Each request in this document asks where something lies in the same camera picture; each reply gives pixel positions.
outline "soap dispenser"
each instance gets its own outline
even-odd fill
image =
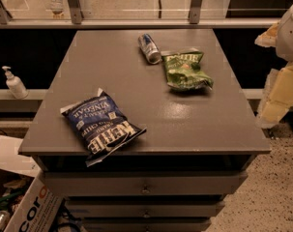
[[[5,76],[8,78],[7,85],[16,99],[23,99],[28,95],[28,91],[26,90],[20,78],[18,76],[14,76],[9,71],[10,68],[11,67],[8,66],[2,67],[2,69],[5,71]]]

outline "can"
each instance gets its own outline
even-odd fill
[[[7,226],[10,220],[10,213],[7,211],[0,211],[0,232],[4,231],[5,227]]]
[[[155,65],[161,61],[160,51],[149,34],[138,37],[138,44],[150,64]]]

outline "table top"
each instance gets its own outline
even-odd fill
[[[213,90],[171,91],[163,63],[150,65],[137,39],[148,33],[160,50],[197,47]],[[117,155],[263,154],[270,146],[211,29],[78,31],[27,132],[23,155],[88,155],[60,108],[97,95],[115,100],[147,132]]]

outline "gray cabinet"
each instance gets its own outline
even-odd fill
[[[142,33],[161,50],[204,51],[213,90],[172,92],[162,63],[148,65],[140,51]],[[60,108],[98,88],[147,132],[87,168],[88,152]],[[77,32],[19,152],[36,160],[90,232],[196,232],[270,147],[212,30],[95,30]]]

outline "crumpled chip bag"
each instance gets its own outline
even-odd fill
[[[97,97],[63,107],[60,112],[91,152],[87,167],[101,162],[146,131],[131,124],[102,89]]]
[[[214,81],[201,70],[200,61],[204,53],[196,48],[162,51],[167,85],[176,91],[212,89]]]

